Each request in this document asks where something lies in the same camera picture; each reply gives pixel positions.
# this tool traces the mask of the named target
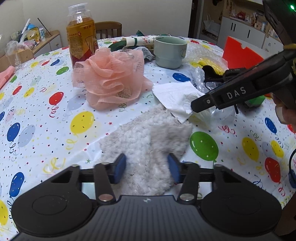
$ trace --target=furry cloth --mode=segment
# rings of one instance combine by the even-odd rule
[[[167,155],[181,158],[189,144],[192,125],[180,124],[159,104],[99,141],[101,162],[114,162],[120,153],[127,157],[126,170],[115,196],[161,195],[173,185]]]

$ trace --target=hand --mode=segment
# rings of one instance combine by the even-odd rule
[[[272,95],[274,103],[276,104],[276,116],[282,124],[291,124],[293,130],[296,131],[296,110],[288,109],[280,99]]]

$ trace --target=pink fabric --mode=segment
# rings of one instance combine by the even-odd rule
[[[14,72],[15,68],[13,66],[9,66],[5,71],[0,73],[0,89],[2,89]]]
[[[87,90],[86,99],[97,110],[134,100],[153,85],[144,77],[142,51],[111,52],[106,47],[97,49],[86,61],[75,63],[72,82],[74,87]]]

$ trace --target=light green cup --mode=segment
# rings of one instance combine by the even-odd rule
[[[154,39],[154,55],[157,65],[167,69],[179,68],[185,58],[187,41],[172,36]]]

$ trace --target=balloon print tablecloth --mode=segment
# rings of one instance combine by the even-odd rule
[[[223,54],[206,41],[193,42]],[[71,164],[92,168],[101,155],[98,139],[159,103],[146,91],[132,103],[96,111],[89,107],[85,90],[72,87],[71,72],[69,49],[62,48],[25,63],[0,91],[0,241],[17,233],[10,207],[19,195]],[[154,84],[191,77],[186,66],[169,70],[154,61],[145,64],[144,74]],[[272,193],[284,207],[294,193],[287,174],[295,137],[279,123],[272,100],[254,110],[241,108],[229,126],[210,128],[196,118],[190,121],[194,130],[181,161],[207,168],[221,163]],[[210,191],[208,183],[200,184],[198,197]]]

